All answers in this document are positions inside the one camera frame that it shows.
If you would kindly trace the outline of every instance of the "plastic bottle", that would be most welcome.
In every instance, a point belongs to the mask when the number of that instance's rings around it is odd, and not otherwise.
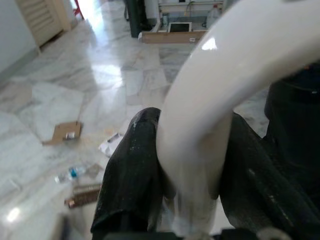
[[[84,175],[87,169],[88,166],[85,165],[72,166],[68,169],[68,171],[55,176],[54,180],[57,183],[72,181],[73,179],[76,179],[79,176]]]

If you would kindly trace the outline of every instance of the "cardboard box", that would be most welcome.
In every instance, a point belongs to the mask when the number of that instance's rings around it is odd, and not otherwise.
[[[141,41],[145,44],[195,44],[206,32],[142,32]]]

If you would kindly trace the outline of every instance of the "brown cardboard scrap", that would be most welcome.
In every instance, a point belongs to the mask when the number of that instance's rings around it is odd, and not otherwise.
[[[78,139],[81,135],[82,123],[78,121],[64,122],[54,127],[52,139],[43,141],[42,145],[56,145],[64,141]]]

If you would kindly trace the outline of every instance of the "wooden door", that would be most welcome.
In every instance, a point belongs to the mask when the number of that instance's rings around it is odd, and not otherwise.
[[[38,46],[63,30],[52,1],[16,0]]]

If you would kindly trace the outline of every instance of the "cardboard piece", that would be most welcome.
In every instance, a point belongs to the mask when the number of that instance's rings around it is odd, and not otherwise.
[[[145,44],[195,44],[206,32],[142,32],[141,41]]]
[[[54,127],[52,139],[43,141],[42,145],[56,145],[64,141],[75,140],[80,137],[82,123],[78,121],[64,122]]]

